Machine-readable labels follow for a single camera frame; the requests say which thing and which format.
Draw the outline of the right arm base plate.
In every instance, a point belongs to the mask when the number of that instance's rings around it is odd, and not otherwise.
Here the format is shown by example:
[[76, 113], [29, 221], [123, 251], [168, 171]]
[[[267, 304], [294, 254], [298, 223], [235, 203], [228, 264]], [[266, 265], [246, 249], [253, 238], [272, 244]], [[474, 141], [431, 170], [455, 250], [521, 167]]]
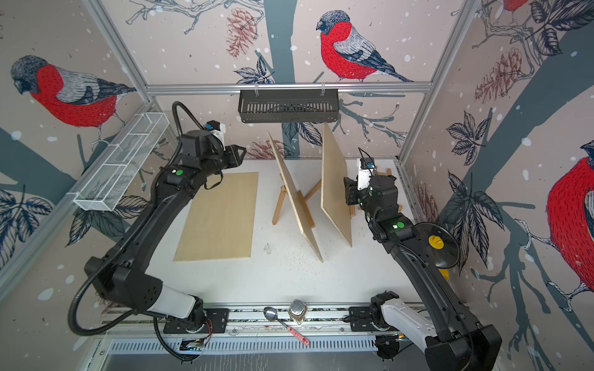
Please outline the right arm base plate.
[[370, 309], [365, 306], [351, 306], [343, 322], [349, 325], [351, 332], [385, 332], [373, 323]]

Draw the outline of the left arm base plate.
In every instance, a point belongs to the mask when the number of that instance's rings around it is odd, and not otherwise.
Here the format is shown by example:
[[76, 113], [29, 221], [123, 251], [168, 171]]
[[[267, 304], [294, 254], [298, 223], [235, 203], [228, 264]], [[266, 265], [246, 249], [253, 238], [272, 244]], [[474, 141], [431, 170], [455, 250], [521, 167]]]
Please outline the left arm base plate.
[[182, 320], [180, 318], [169, 317], [163, 328], [165, 334], [224, 334], [229, 320], [230, 309], [216, 308], [204, 309], [202, 316], [202, 323], [199, 325], [193, 324], [190, 320]]

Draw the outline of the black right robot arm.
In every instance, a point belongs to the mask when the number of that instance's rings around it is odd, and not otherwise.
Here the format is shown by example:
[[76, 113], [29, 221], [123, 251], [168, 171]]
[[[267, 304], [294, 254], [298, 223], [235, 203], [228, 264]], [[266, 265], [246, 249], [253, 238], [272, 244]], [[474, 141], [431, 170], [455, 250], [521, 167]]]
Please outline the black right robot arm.
[[414, 224], [399, 210], [394, 176], [371, 176], [368, 186], [343, 180], [346, 204], [359, 205], [375, 241], [402, 268], [427, 311], [423, 317], [396, 293], [371, 299], [372, 322], [394, 327], [423, 353], [431, 370], [492, 370], [502, 338], [459, 300], [441, 271], [457, 265], [459, 246], [437, 224]]

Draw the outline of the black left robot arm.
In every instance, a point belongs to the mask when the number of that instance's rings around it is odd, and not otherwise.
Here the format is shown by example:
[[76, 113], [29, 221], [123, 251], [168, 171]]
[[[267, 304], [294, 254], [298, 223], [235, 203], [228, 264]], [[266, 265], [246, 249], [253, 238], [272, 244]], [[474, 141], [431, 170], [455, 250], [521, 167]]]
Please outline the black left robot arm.
[[[215, 134], [218, 123], [184, 132], [178, 115], [183, 109], [190, 119], [194, 115], [183, 103], [172, 105], [173, 120], [178, 132], [178, 145], [173, 157], [161, 168], [151, 189], [151, 199], [131, 228], [103, 258], [92, 257], [85, 264], [87, 279], [68, 309], [67, 324], [78, 336], [100, 335], [114, 328], [132, 315], [148, 315], [161, 346], [181, 363], [192, 363], [196, 358], [180, 354], [170, 347], [159, 330], [159, 319], [177, 319], [190, 332], [202, 328], [213, 335], [214, 325], [204, 310], [201, 298], [170, 288], [162, 280], [147, 275], [146, 270], [170, 225], [179, 212], [207, 188], [210, 176], [222, 176], [228, 168], [237, 168], [244, 161], [246, 148], [224, 145]], [[85, 329], [77, 320], [80, 302], [94, 287], [101, 298], [120, 304], [128, 311], [110, 323], [94, 329]]]

